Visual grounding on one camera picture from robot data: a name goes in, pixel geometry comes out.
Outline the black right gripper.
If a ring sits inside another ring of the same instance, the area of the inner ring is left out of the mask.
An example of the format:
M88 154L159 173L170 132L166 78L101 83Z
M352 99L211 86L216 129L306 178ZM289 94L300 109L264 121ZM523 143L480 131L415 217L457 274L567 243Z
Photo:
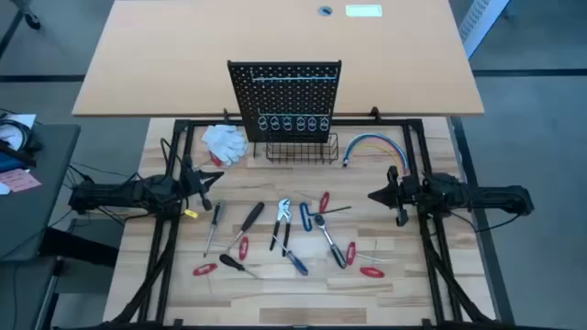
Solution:
M416 205L419 192L418 179L413 175L399 176L396 166L390 166L386 174L388 185L368 194L368 198L387 207L395 209L397 216L395 222L398 226L404 226L408 222L408 214L404 206Z

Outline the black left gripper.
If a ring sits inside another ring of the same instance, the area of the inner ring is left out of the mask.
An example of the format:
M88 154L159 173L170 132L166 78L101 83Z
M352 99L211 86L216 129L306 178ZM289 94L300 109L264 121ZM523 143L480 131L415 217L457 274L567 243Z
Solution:
M212 203L206 193L217 179L224 175L223 171L204 172L194 170L190 156L184 156L181 162L181 191L186 207L189 207L189 197L198 194L206 211L212 209Z

